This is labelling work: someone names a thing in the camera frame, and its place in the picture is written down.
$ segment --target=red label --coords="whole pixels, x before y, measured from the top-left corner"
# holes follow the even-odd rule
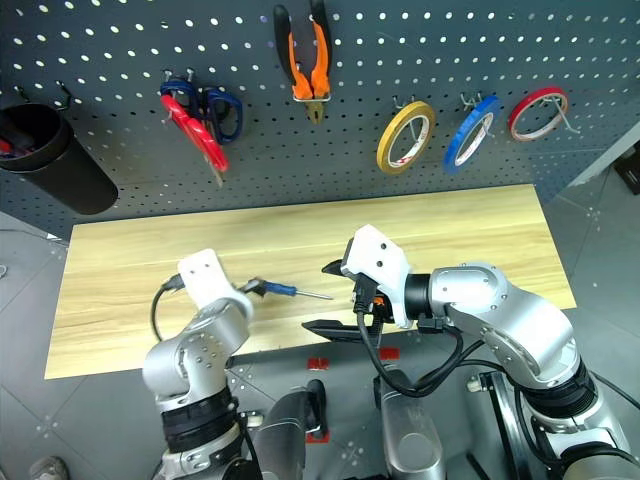
[[[400,349],[395,347],[384,347],[378,350],[380,360],[398,360],[400,358]]]
[[[311,357],[307,360],[308,370],[329,370],[329,359],[323,357]]]
[[[307,433],[307,443],[329,443],[329,432],[322,438],[315,438],[311,433]]]

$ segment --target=wooden table surface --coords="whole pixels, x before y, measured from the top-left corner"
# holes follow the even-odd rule
[[[575,307],[531,185],[76,225],[45,378],[140,368],[155,343],[154,293],[178,260],[204,248],[216,250],[237,285],[260,276],[335,298],[251,295],[255,319],[239,353],[322,342],[300,323],[354,323],[354,315],[352,282],[320,269],[341,258],[367,223],[404,249],[414,272],[487,261],[518,287]],[[157,316],[164,337],[194,313],[184,291],[163,296]]]

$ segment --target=tape roll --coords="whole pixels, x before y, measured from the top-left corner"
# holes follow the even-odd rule
[[[491,95],[482,100],[465,118],[444,155],[442,163],[445,172],[458,173],[461,168],[468,165],[469,158],[478,149],[487,136],[491,124],[500,114],[500,106],[498,97]]]
[[[393,145],[396,143],[400,132],[409,125],[409,122],[420,119],[422,127],[418,134],[416,143],[397,160],[391,159],[391,151]],[[407,168],[415,162],[420,154],[424,151],[431,138],[431,132],[436,124],[436,114],[430,105],[424,102],[412,102],[402,110],[400,110],[393,120],[389,122],[387,128],[385,128],[382,137],[380,137],[380,143],[378,144],[378,152],[376,154],[376,161],[378,167],[384,173],[391,175],[397,175],[404,172]]]
[[[516,129],[516,124],[518,123],[518,120],[520,120],[524,112],[527,110],[527,108],[545,98],[558,99],[560,108],[564,113],[567,113],[567,109],[569,108],[569,97],[567,96],[566,92],[560,87],[546,87],[541,88],[540,90],[536,90],[535,92],[527,95],[524,100],[518,103],[518,105],[516,105],[516,108],[514,108],[511,112],[511,115],[509,115],[507,126],[509,127],[509,131],[511,132],[511,136],[515,140],[518,140],[519,142],[530,142],[531,140],[536,140],[538,138],[544,137],[545,135],[550,133],[551,130],[553,130],[558,125],[558,123],[562,121],[562,115],[558,113],[551,119],[549,123],[539,128],[535,132],[518,132],[518,130]]]

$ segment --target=screwdriver handle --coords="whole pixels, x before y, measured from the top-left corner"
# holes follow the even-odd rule
[[[278,295],[289,295],[290,297],[295,296],[298,291],[296,287],[290,287],[289,285],[283,285],[281,283],[273,283],[273,282],[264,282],[264,287],[267,292],[275,293]]]

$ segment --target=scissors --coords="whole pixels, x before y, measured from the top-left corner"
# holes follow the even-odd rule
[[[187,69],[187,77],[184,78],[165,70],[166,79],[160,86],[162,104],[169,112],[169,118],[203,153],[221,185],[220,173],[229,169],[229,160],[220,145],[233,142],[242,133],[242,102],[215,87],[198,91],[192,83],[193,74],[192,69]],[[226,133],[223,122],[232,110],[235,112],[235,127],[231,133]]]

